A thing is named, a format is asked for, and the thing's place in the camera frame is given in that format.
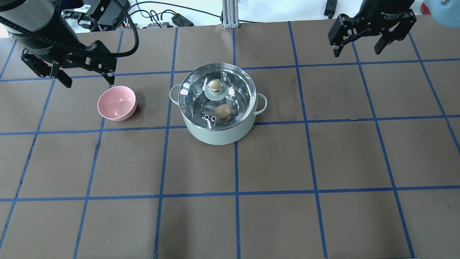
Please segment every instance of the pot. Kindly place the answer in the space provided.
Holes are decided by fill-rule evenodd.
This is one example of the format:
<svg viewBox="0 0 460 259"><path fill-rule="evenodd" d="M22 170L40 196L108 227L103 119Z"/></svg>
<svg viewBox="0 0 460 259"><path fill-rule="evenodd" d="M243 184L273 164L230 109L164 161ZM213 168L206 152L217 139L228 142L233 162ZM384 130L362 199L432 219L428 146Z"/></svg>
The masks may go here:
<svg viewBox="0 0 460 259"><path fill-rule="evenodd" d="M179 88L178 100L172 93ZM265 105L257 111L258 98ZM256 92L251 77L241 68L215 63L191 72L171 88L171 101L179 106L190 133L204 143L226 145L246 135L267 98Z"/></svg>

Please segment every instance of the brown egg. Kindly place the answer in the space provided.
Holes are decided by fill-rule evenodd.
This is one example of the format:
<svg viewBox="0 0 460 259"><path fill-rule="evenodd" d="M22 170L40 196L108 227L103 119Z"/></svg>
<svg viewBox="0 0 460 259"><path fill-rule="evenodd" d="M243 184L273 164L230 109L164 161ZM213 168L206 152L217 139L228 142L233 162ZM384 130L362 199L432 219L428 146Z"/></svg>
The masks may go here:
<svg viewBox="0 0 460 259"><path fill-rule="evenodd" d="M228 104L221 104L214 109L214 114L218 118L225 118L231 113L231 106Z"/></svg>

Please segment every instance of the white label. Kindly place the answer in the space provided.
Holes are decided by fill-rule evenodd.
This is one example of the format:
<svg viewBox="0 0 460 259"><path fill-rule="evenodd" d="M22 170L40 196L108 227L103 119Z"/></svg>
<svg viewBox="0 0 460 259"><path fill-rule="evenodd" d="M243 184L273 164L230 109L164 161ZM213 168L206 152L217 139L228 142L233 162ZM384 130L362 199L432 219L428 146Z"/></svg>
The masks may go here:
<svg viewBox="0 0 460 259"><path fill-rule="evenodd" d="M86 13L89 8L91 7L91 5L84 5L80 8L77 8L77 9L74 9L74 12L82 12L82 13Z"/></svg>

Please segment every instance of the pot handle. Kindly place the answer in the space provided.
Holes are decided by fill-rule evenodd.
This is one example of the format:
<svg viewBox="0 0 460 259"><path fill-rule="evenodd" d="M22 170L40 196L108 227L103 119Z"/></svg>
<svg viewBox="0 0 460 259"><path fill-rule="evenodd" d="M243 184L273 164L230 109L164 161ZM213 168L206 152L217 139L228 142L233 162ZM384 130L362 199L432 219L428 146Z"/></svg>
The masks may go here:
<svg viewBox="0 0 460 259"><path fill-rule="evenodd" d="M172 94L173 94L174 89L176 89L176 88L178 88L180 86L181 86L181 84L176 84L175 86L173 86L171 88L171 90L169 90L169 99L171 99L171 102L173 102L174 104L176 104L179 107L180 107L179 102L173 99Z"/></svg>
<svg viewBox="0 0 460 259"><path fill-rule="evenodd" d="M258 95L259 97L262 97L262 99L264 99L265 105L264 105L264 107L262 108L262 110L253 112L254 115L259 115L259 114L263 113L263 112L265 111L265 109L267 108L267 97L265 97L265 95L263 95L263 94L257 94L257 95Z"/></svg>

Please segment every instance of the bowl rim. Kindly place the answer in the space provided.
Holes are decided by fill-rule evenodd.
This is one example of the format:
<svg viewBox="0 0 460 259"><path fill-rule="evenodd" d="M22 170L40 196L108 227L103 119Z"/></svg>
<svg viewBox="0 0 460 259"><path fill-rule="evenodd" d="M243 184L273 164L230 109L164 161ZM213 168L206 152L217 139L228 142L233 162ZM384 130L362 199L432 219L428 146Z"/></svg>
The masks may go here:
<svg viewBox="0 0 460 259"><path fill-rule="evenodd" d="M100 104L100 102L101 102L101 98L104 96L105 93L111 91L112 89L118 88L118 87L129 89L129 91L132 92L132 94L134 95L134 102L132 103L132 106L131 106L131 108L129 109L129 111L128 111L127 113L123 114L122 116L114 117L114 118L110 118L110 117L104 116L104 115L101 113L101 110L99 109L99 104ZM109 119L109 120L120 119L120 118L126 116L127 114L129 114L129 113L133 110L133 108L134 108L134 106L136 105L136 103L137 103L136 94L134 93L134 91L133 91L131 88L129 88L128 86L124 86L124 85L117 85L117 86L110 87L109 89L105 90L105 91L101 94L101 96L99 97L99 100L98 100L98 112L99 112L99 114L100 114L102 117L104 117L104 118L106 118L106 119Z"/></svg>

